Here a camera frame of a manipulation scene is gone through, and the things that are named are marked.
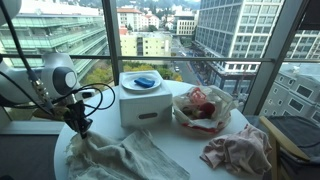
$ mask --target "blue object on plate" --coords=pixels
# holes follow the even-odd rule
[[[155,81],[153,80],[148,80],[146,78],[140,77],[136,80],[134,80],[135,83],[137,83],[139,86],[144,87],[144,88],[151,88]]]

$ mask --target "white cloth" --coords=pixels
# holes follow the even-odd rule
[[[225,162],[227,170],[231,172],[245,170],[251,174],[262,175],[271,169],[267,159],[271,150],[268,136],[248,124],[238,133],[212,139],[200,158],[212,168]]]
[[[135,131],[118,142],[89,131],[86,139],[71,139],[69,179],[189,179],[189,173],[150,140],[147,131]]]

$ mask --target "chair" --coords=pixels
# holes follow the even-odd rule
[[[299,116],[260,117],[269,134],[272,180],[319,179],[320,127]]]

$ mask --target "white round table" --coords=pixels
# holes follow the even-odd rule
[[[168,80],[166,80],[165,83],[169,86],[173,96],[183,94],[193,86],[187,83]],[[113,89],[116,93],[114,104],[109,109],[98,110],[90,116],[93,120],[90,130],[105,135],[106,137],[123,139],[132,133],[133,130],[121,127],[119,87],[116,86],[113,87]],[[104,101],[101,107],[108,106],[113,98],[110,90],[104,91],[103,96]],[[99,100],[100,95],[96,95],[86,101],[86,104],[95,106]],[[199,158],[203,148],[213,137],[239,132],[244,129],[247,123],[247,119],[237,109],[234,109],[231,111],[230,123],[220,133],[212,137],[197,135],[191,132],[189,129],[180,126],[174,117],[171,122],[148,126],[148,130],[153,136],[152,141],[154,144],[188,171],[190,173],[190,179],[262,179],[262,176],[254,176],[247,173],[241,173],[239,175],[231,174],[226,171],[223,164],[219,165],[216,169],[212,169]],[[68,177],[66,157],[69,154],[66,152],[66,147],[75,134],[68,125],[65,125],[57,140],[54,152],[54,171],[57,180],[64,180]]]

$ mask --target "plastic bag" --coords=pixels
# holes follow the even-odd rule
[[[173,97],[177,121],[185,127],[205,134],[216,134],[228,125],[230,111],[237,107],[230,94],[216,86],[196,86]]]

